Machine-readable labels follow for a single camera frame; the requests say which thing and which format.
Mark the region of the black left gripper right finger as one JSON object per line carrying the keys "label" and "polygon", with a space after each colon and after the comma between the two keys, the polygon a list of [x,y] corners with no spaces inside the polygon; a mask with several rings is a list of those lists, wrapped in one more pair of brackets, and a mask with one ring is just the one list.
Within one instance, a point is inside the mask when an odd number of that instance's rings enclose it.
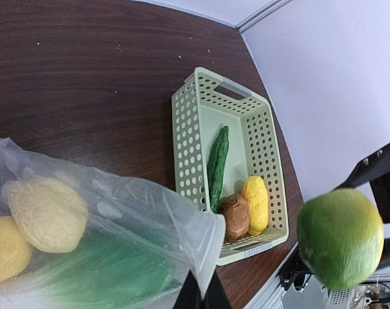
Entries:
{"label": "black left gripper right finger", "polygon": [[218,273],[215,271],[208,290],[205,294],[205,298],[202,302],[202,308],[204,309],[231,309],[230,302],[225,293],[223,285],[219,279]]}

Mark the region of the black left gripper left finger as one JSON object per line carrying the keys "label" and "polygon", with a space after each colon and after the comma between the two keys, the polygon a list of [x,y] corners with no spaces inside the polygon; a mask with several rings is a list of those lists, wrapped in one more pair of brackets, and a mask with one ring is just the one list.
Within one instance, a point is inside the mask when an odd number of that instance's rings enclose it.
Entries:
{"label": "black left gripper left finger", "polygon": [[191,271],[187,274],[173,309],[200,309],[202,298],[198,282]]}

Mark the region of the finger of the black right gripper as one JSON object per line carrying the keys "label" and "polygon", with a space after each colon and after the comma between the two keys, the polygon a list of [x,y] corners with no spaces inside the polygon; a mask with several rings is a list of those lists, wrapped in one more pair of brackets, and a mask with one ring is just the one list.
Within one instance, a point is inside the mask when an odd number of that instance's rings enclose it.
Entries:
{"label": "finger of the black right gripper", "polygon": [[356,188],[368,183],[384,223],[390,223],[390,143],[365,157],[338,188]]}

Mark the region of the yellow green lemon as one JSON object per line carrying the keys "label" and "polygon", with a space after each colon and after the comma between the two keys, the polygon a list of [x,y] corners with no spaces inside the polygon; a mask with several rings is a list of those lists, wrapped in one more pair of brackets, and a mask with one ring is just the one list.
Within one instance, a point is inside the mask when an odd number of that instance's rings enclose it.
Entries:
{"label": "yellow green lemon", "polygon": [[378,268],[384,224],[356,189],[336,189],[304,203],[297,217],[302,262],[331,290],[353,288]]}

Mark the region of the green white bok choy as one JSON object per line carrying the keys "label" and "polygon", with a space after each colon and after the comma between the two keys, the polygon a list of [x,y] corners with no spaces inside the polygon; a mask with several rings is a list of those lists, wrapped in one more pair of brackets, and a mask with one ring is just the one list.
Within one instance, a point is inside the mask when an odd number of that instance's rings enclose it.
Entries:
{"label": "green white bok choy", "polygon": [[174,277],[169,258],[118,239],[85,239],[31,274],[38,287],[77,303],[121,306],[163,292]]}

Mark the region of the clear polka dot zip bag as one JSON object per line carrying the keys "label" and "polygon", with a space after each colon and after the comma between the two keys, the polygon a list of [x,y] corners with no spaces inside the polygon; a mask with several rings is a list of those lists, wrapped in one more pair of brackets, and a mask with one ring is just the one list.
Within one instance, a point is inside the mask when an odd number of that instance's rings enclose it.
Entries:
{"label": "clear polka dot zip bag", "polygon": [[25,151],[11,139],[0,138],[0,217],[12,217],[5,193],[8,182],[41,177],[64,183],[87,203],[88,220],[80,243],[112,237],[144,246],[169,258],[174,277],[163,292],[131,304],[77,303],[38,287],[31,277],[56,255],[69,252],[48,253],[31,245],[28,266],[0,282],[0,308],[173,308],[189,271],[198,282],[203,302],[225,235],[222,216],[203,212],[193,201],[149,180]]}

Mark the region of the green perforated plastic basket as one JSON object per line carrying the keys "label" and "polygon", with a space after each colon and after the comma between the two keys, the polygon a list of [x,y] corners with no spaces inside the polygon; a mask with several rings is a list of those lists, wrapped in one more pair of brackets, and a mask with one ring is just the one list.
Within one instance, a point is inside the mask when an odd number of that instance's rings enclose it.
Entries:
{"label": "green perforated plastic basket", "polygon": [[239,261],[284,243],[289,236],[281,154],[269,102],[248,88],[198,67],[172,96],[176,190],[201,211],[210,210],[207,162],[222,127],[229,150],[221,195],[239,193],[249,176],[268,189],[269,224],[257,236],[223,241],[218,265]]}

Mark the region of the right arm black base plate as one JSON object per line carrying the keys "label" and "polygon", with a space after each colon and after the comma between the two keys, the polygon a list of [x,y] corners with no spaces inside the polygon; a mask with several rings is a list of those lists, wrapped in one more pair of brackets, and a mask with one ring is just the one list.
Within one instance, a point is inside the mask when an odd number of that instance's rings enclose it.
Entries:
{"label": "right arm black base plate", "polygon": [[311,270],[303,263],[298,248],[293,250],[278,272],[281,286],[285,292],[291,288],[296,292],[302,292],[308,286],[312,275]]}

